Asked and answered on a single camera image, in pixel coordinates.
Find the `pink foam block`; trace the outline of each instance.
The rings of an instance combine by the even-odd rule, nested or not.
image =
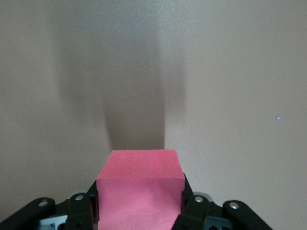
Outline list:
[[[97,180],[99,230],[171,230],[185,178],[175,150],[113,151]]]

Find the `block front face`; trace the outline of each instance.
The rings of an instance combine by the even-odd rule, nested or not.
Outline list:
[[[174,150],[113,151],[97,178],[99,230],[170,230],[184,184]]]

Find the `screw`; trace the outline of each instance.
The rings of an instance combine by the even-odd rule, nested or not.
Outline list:
[[[38,204],[38,206],[42,207],[42,206],[45,206],[46,204],[48,204],[48,201],[47,200],[43,200],[42,202],[40,202]]]
[[[238,209],[239,208],[239,205],[236,203],[236,202],[231,202],[229,204],[229,206],[232,208],[232,209]]]
[[[78,196],[76,196],[76,198],[75,198],[75,200],[82,200],[83,199],[83,195],[78,195]]]
[[[203,202],[203,198],[202,198],[201,196],[196,196],[196,197],[195,197],[195,201],[196,201],[197,203],[201,203],[201,202]]]

